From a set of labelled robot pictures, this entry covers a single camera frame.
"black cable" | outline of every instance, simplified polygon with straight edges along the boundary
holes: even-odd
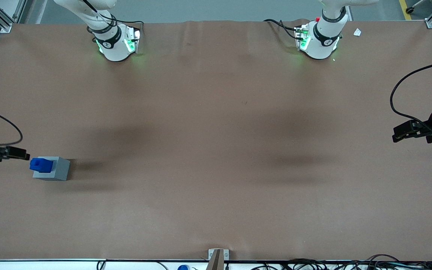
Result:
[[[272,270],[280,270],[280,269],[278,269],[278,268],[276,268],[276,267],[274,267],[274,266],[267,265],[267,264],[265,264],[265,265],[261,265],[261,266],[258,266],[258,267],[255,267],[255,268],[253,268],[253,269],[251,269],[251,270],[259,270],[259,268],[270,268],[270,269],[272,269]]]
[[[21,130],[13,122],[9,121],[4,116],[0,115],[0,118],[2,120],[5,120],[6,122],[8,122],[10,125],[12,125],[18,131],[18,133],[19,133],[19,140],[15,141],[15,142],[12,142],[12,143],[0,144],[0,146],[8,146],[8,145],[19,144],[23,140],[23,133],[21,132]]]
[[[291,27],[288,27],[288,26],[284,25],[283,24],[283,20],[280,20],[279,22],[277,22],[277,21],[275,21],[273,19],[266,19],[266,20],[264,20],[264,22],[275,23],[277,26],[283,28],[284,31],[286,31],[286,33],[288,34],[288,36],[291,36],[292,38],[297,39],[298,41],[302,41],[303,40],[303,38],[301,38],[301,37],[293,36],[288,30],[294,31],[294,28],[291,28]]]
[[[428,130],[430,130],[432,132],[432,128],[430,126],[426,125],[425,122],[419,120],[418,118],[415,118],[414,116],[411,116],[411,115],[408,115],[408,114],[404,114],[402,112],[397,111],[395,109],[395,106],[394,106],[394,103],[393,103],[393,98],[394,98],[396,89],[399,87],[399,85],[404,80],[406,80],[409,76],[411,76],[411,75],[413,75],[413,74],[415,74],[417,72],[420,72],[420,71],[423,71],[423,70],[426,70],[426,69],[429,69],[429,68],[432,68],[432,65],[427,65],[427,66],[419,68],[419,69],[417,69],[417,70],[415,70],[413,72],[410,72],[409,74],[407,74],[406,76],[404,76],[401,80],[399,80],[399,82],[396,84],[396,86],[394,86],[393,91],[391,92],[391,96],[389,97],[389,104],[391,105],[391,109],[393,110],[394,113],[396,113],[398,115],[401,115],[401,116],[404,116],[404,117],[409,118],[409,119],[413,119],[414,121],[419,122],[422,126],[424,126],[425,128],[427,128]]]
[[[272,23],[277,24],[279,27],[284,27],[285,29],[293,30],[293,31],[294,31],[294,28],[291,28],[291,27],[285,26],[284,24],[282,24],[282,23],[280,23],[280,22],[277,22],[277,21],[275,21],[275,20],[273,20],[273,19],[266,19],[266,20],[264,20],[263,22],[272,22]]]
[[[111,20],[111,22],[113,22],[113,21],[116,21],[116,22],[119,22],[119,23],[129,23],[129,24],[131,24],[131,23],[139,23],[139,24],[144,24],[144,22],[143,21],[121,21],[121,20],[118,20],[118,19],[116,19],[116,18],[108,18],[108,17],[106,17],[106,16],[104,16],[104,15],[101,15],[99,12],[98,12],[98,10],[97,9],[95,9],[94,7],[93,7],[93,5],[91,5],[89,2],[88,2],[88,0],[82,0],[89,8],[91,8],[91,10],[93,10],[94,12],[96,12],[96,14],[98,14],[99,16],[101,16],[101,17],[103,17],[103,18],[105,18],[105,19],[108,19],[108,20]]]
[[[169,270],[168,267],[166,267],[166,265],[163,265],[162,263],[160,263],[158,261],[156,263],[159,263],[162,267],[164,267],[164,269]]]
[[[104,266],[106,265],[106,261],[98,261],[96,264],[96,270],[103,270]]]

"brown paper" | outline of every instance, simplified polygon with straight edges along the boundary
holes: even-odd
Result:
[[[15,25],[0,114],[33,157],[72,164],[48,182],[0,163],[0,258],[432,260],[432,145],[394,144],[407,119],[389,107],[432,64],[432,29],[343,34],[312,60],[266,22],[148,24],[139,55],[112,63],[85,25]],[[395,106],[427,119],[432,69]]]

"blue block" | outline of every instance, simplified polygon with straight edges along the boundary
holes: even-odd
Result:
[[[53,162],[50,172],[33,172],[33,178],[45,181],[66,181],[68,177],[70,161],[62,157],[38,157],[38,159],[47,159]]]
[[[31,159],[31,162],[29,162],[29,169],[37,171],[38,173],[51,173],[52,168],[53,161],[51,160],[35,157]]]

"green led light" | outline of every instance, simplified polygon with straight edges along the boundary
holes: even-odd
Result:
[[[99,48],[99,52],[100,52],[100,53],[103,53],[103,49],[101,49],[101,45],[99,45],[98,40],[96,40],[96,44],[97,44],[97,46],[98,46],[98,48]]]

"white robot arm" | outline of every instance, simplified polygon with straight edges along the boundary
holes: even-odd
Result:
[[[137,51],[140,30],[119,23],[108,11],[116,0],[54,0],[76,14],[96,37],[99,51],[110,61],[121,61]]]
[[[296,45],[314,59],[328,58],[336,50],[339,35],[348,21],[346,6],[372,5],[379,0],[318,0],[322,4],[322,16],[296,30]]]

